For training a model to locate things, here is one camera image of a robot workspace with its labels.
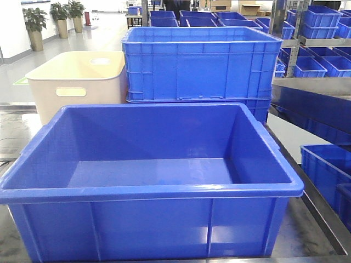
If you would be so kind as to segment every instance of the plant pot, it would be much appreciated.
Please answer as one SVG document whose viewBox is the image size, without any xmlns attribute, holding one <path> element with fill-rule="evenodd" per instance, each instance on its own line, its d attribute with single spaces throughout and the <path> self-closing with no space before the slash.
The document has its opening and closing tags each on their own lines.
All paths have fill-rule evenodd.
<svg viewBox="0 0 351 263">
<path fill-rule="evenodd" d="M 73 18 L 73 24 L 75 26 L 76 33 L 82 33 L 82 17 L 78 16 L 76 18 Z"/>
<path fill-rule="evenodd" d="M 42 32 L 28 30 L 29 40 L 31 41 L 33 51 L 43 51 Z"/>
<path fill-rule="evenodd" d="M 68 38 L 67 20 L 57 20 L 56 24 L 60 38 Z"/>
</svg>

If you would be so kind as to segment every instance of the plastic storage box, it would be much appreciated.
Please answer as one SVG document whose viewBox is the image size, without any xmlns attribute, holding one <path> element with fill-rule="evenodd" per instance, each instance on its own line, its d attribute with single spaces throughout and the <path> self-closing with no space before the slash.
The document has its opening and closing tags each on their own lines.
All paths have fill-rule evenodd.
<svg viewBox="0 0 351 263">
<path fill-rule="evenodd" d="M 150 11 L 150 16 L 152 18 L 176 19 L 176 16 L 173 11 Z"/>
<path fill-rule="evenodd" d="M 351 38 L 351 18 L 340 18 L 335 36 Z"/>
<path fill-rule="evenodd" d="M 302 169 L 329 205 L 338 212 L 340 193 L 336 187 L 351 182 L 351 153 L 329 144 L 301 146 L 301 154 Z"/>
<path fill-rule="evenodd" d="M 324 77 L 327 69 L 310 56 L 297 58 L 294 76 L 299 78 Z"/>
<path fill-rule="evenodd" d="M 42 124 L 69 104 L 126 102 L 123 52 L 72 51 L 26 74 Z"/>
<path fill-rule="evenodd" d="M 310 5 L 303 13 L 304 23 L 309 27 L 336 27 L 342 13 L 321 5 Z"/>
<path fill-rule="evenodd" d="M 248 27 L 136 27 L 123 50 L 129 99 L 271 97 L 282 40 Z"/>
<path fill-rule="evenodd" d="M 318 62 L 328 70 L 328 77 L 351 77 L 351 61 L 343 56 L 323 56 Z"/>
<path fill-rule="evenodd" d="M 296 25 L 296 10 L 286 11 L 286 21 L 292 26 Z"/>
<path fill-rule="evenodd" d="M 302 192 L 242 104 L 69 106 L 0 179 L 34 262 L 267 256 Z"/>
<path fill-rule="evenodd" d="M 264 33 L 269 32 L 269 23 L 270 23 L 270 18 L 256 18 L 255 21 L 262 26 L 262 31 Z M 283 30 L 281 33 L 281 38 L 282 39 L 290 39 L 292 35 L 294 34 L 295 27 L 292 25 L 289 25 L 287 22 L 284 21 L 284 26 Z"/>
<path fill-rule="evenodd" d="M 178 27 L 178 22 L 176 19 L 168 19 L 168 18 L 158 18 L 151 17 L 151 26 L 167 26 L 167 27 Z"/>
<path fill-rule="evenodd" d="M 337 47 L 333 48 L 333 51 L 338 53 L 340 56 L 344 56 L 345 58 L 351 60 L 351 47 Z"/>
<path fill-rule="evenodd" d="M 180 18 L 180 26 L 187 27 L 188 24 L 186 23 L 187 18 L 203 18 L 203 19 L 213 19 L 213 21 L 217 20 L 217 17 L 213 13 L 209 12 L 192 12 L 192 11 L 179 11 Z"/>
<path fill-rule="evenodd" d="M 199 26 L 217 26 L 216 22 L 213 19 L 208 18 L 186 18 L 185 19 L 187 26 L 189 27 L 199 27 Z"/>
<path fill-rule="evenodd" d="M 337 191 L 340 193 L 340 205 L 337 213 L 341 221 L 351 232 L 351 184 L 337 185 Z"/>
<path fill-rule="evenodd" d="M 247 26 L 262 31 L 262 27 L 252 20 L 218 19 L 222 26 Z"/>
<path fill-rule="evenodd" d="M 141 6 L 128 7 L 128 13 L 129 13 L 130 15 L 137 15 L 137 14 L 138 14 L 138 9 L 139 9 L 139 14 L 141 15 L 141 13 L 142 13 L 142 8 L 141 8 Z"/>
<path fill-rule="evenodd" d="M 247 20 L 242 14 L 237 12 L 217 12 L 215 15 L 222 19 Z"/>
<path fill-rule="evenodd" d="M 310 27 L 302 25 L 301 34 L 306 38 L 334 38 L 338 27 Z"/>
</svg>

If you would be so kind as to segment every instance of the crate bottom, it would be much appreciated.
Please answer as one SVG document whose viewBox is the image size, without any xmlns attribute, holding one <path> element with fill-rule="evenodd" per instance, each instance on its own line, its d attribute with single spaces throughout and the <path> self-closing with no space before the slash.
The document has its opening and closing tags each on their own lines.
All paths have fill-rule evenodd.
<svg viewBox="0 0 351 263">
<path fill-rule="evenodd" d="M 67 187 L 237 183 L 240 179 L 229 159 L 184 158 L 82 161 Z"/>
</svg>

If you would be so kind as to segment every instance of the potted plant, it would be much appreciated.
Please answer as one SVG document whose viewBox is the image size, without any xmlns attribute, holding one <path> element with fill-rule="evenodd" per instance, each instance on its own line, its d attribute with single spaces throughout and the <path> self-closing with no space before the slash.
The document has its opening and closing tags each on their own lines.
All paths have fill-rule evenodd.
<svg viewBox="0 0 351 263">
<path fill-rule="evenodd" d="M 67 18 L 68 10 L 67 4 L 61 5 L 59 2 L 51 4 L 50 14 L 56 21 L 60 38 L 68 38 L 67 32 Z"/>
<path fill-rule="evenodd" d="M 47 13 L 39 8 L 24 8 L 22 11 L 33 51 L 43 51 L 42 29 L 46 28 Z"/>
<path fill-rule="evenodd" d="M 82 15 L 84 11 L 84 6 L 81 2 L 69 1 L 68 12 L 69 16 L 73 19 L 73 24 L 75 26 L 76 33 L 82 33 Z"/>
</svg>

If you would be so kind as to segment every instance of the person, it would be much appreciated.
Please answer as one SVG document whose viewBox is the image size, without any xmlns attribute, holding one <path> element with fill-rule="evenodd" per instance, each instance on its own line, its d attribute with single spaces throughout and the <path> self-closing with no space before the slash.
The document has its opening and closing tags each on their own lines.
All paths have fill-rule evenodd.
<svg viewBox="0 0 351 263">
<path fill-rule="evenodd" d="M 190 0 L 163 0 L 167 11 L 173 11 L 177 20 L 179 20 L 180 10 L 190 11 Z"/>
</svg>

